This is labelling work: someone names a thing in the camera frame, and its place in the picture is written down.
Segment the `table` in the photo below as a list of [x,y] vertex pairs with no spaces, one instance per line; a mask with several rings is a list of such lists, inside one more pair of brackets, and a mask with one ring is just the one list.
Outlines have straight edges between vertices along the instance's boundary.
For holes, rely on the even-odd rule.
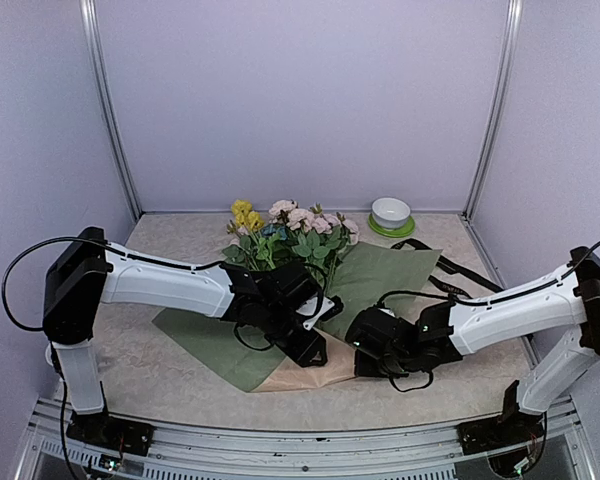
[[[347,213],[361,227],[361,240],[390,246],[366,225],[365,213]],[[222,258],[230,237],[225,214],[145,215],[127,246],[174,260],[205,263]],[[486,270],[457,215],[416,214],[412,235],[483,275]],[[459,275],[434,271],[441,280],[473,296],[488,292]],[[427,285],[425,291],[436,292]],[[417,299],[411,317],[431,301]],[[354,379],[318,390],[244,393],[223,381],[158,330],[152,319],[160,308],[101,305],[94,326],[96,352],[109,410],[196,426],[275,430],[333,431],[390,428],[457,420],[499,412],[504,390],[529,371],[522,341],[507,341],[442,365],[426,389],[405,395],[386,380]],[[414,375],[403,388],[421,384]]]

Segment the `artificial flower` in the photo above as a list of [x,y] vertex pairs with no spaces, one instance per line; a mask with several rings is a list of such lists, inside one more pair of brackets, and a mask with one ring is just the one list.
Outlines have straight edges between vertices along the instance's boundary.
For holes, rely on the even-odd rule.
[[269,209],[269,215],[272,217],[277,217],[282,212],[289,213],[291,210],[295,210],[298,207],[298,204],[293,200],[278,200],[273,206]]
[[316,217],[311,226],[318,233],[331,233],[331,225],[322,217]]
[[271,235],[274,235],[276,233],[280,236],[280,240],[284,241],[287,239],[287,231],[285,230],[284,226],[280,224],[270,223],[266,227],[263,227],[262,230],[260,230],[260,234],[265,237],[270,237]]
[[313,222],[314,218],[315,215],[313,212],[305,210],[304,208],[296,208],[289,212],[289,223],[287,226],[291,230],[297,230],[302,226],[302,222],[304,221],[304,224],[309,225],[309,228],[311,228],[311,222]]
[[354,222],[353,220],[349,220],[348,218],[345,219],[344,222],[342,222],[342,224],[347,227],[347,230],[349,230],[349,232],[351,233],[358,233],[360,232],[360,229],[358,228],[358,225],[356,225],[356,222]]
[[257,232],[264,227],[264,220],[258,212],[249,212],[249,215],[247,215],[247,226],[252,232]]
[[247,215],[244,213],[236,213],[236,225],[242,227],[247,224]]
[[329,225],[336,227],[338,225],[340,225],[340,220],[338,219],[338,217],[336,215],[333,215],[332,213],[323,213],[322,217],[329,222]]
[[240,213],[246,217],[249,215],[252,208],[253,205],[251,205],[248,200],[236,200],[233,202],[233,205],[231,205],[231,213],[236,216],[236,219]]

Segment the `white bowl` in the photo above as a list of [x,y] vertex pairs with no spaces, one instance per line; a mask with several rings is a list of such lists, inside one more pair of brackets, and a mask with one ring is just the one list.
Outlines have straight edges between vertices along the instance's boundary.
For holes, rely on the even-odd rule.
[[396,230],[407,223],[411,209],[397,198],[379,198],[371,205],[371,215],[382,228]]

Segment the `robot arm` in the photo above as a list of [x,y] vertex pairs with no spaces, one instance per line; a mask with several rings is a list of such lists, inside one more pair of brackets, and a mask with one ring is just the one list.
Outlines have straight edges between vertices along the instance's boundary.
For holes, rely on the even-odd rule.
[[[384,305],[364,310],[346,335],[357,348],[357,374],[430,373],[489,345],[567,326],[540,364],[507,389],[502,415],[459,427],[467,454],[528,439],[551,403],[600,360],[600,259],[583,247],[571,255],[570,264],[528,284],[428,307],[415,324],[395,318]],[[565,275],[572,265],[575,274]]]
[[327,362],[326,342],[313,326],[339,312],[301,264],[272,272],[216,262],[192,265],[140,254],[106,243],[88,228],[47,273],[43,328],[78,415],[105,410],[93,349],[92,327],[100,303],[141,303],[201,313],[259,328],[302,367]]

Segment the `white wall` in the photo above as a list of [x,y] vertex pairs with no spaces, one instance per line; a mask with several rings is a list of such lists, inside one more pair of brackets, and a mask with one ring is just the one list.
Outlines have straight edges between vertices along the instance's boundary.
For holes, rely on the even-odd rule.
[[[98,109],[77,1],[0,1],[0,280],[9,261],[50,236],[132,222]],[[14,272],[17,315],[40,325],[50,249]],[[9,323],[0,302],[0,479],[38,394],[56,378],[44,334]]]
[[[525,0],[476,227],[508,285],[600,239],[600,1]],[[537,335],[541,352],[559,335]],[[600,465],[600,364],[573,398]]]
[[464,207],[502,0],[98,2],[143,208]]

